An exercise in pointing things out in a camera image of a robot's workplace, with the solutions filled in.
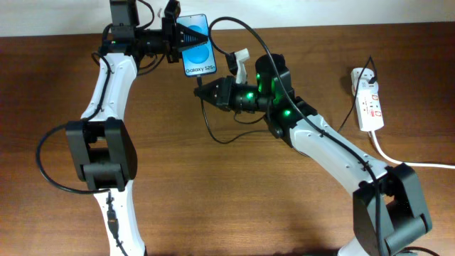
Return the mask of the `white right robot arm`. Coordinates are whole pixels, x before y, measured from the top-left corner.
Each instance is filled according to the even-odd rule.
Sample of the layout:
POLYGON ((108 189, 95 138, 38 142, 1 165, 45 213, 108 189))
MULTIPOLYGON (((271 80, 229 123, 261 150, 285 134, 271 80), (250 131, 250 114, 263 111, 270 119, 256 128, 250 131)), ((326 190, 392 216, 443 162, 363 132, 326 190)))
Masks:
POLYGON ((271 134, 323 167, 353 199, 355 237, 338 255, 415 255, 432 229, 421 183, 406 164, 390 166, 342 137, 297 97, 283 55, 255 63, 256 85, 233 76, 200 83, 196 97, 223 111, 262 112, 271 134))

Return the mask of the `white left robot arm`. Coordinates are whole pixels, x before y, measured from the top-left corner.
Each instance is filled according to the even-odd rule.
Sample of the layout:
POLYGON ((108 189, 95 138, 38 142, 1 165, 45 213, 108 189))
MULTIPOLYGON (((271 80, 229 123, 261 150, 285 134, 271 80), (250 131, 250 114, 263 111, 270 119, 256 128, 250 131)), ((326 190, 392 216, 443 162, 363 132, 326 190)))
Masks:
POLYGON ((207 42, 207 36, 177 22, 178 1, 169 1, 162 27, 139 24, 135 1, 109 3, 112 24, 96 52, 100 72, 87 109, 65 126, 78 178, 87 184, 102 212, 111 255, 146 255, 139 233, 133 183, 138 158, 124 124, 130 88, 146 56, 161 55, 177 63, 184 50, 207 42))

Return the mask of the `blue Galaxy smartphone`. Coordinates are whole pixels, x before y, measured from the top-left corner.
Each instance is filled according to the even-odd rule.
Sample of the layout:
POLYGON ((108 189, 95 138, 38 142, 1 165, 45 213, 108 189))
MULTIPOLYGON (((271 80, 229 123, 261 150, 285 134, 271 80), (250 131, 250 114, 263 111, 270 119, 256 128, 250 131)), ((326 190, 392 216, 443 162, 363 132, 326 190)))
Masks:
MULTIPOLYGON (((208 21, 205 14, 181 16, 177 22, 189 29, 208 35, 208 21)), ((213 47, 210 41, 182 52, 183 66, 187 77, 213 74, 217 71, 213 47)))

